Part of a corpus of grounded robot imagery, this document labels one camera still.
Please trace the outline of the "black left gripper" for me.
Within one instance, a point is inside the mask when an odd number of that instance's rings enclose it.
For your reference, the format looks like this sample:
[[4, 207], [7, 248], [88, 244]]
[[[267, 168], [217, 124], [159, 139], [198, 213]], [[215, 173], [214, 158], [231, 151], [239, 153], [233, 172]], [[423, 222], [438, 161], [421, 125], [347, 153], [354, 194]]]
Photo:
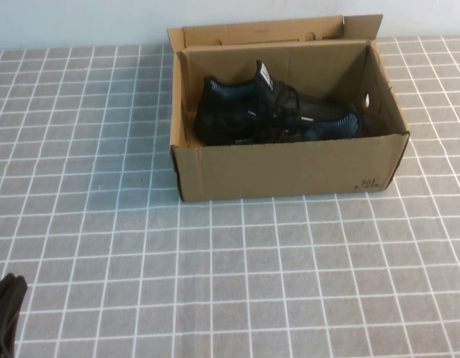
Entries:
[[[12, 287], [12, 295], [7, 293]], [[0, 358], [14, 358], [14, 338], [28, 285], [23, 276], [7, 274], [0, 281]]]

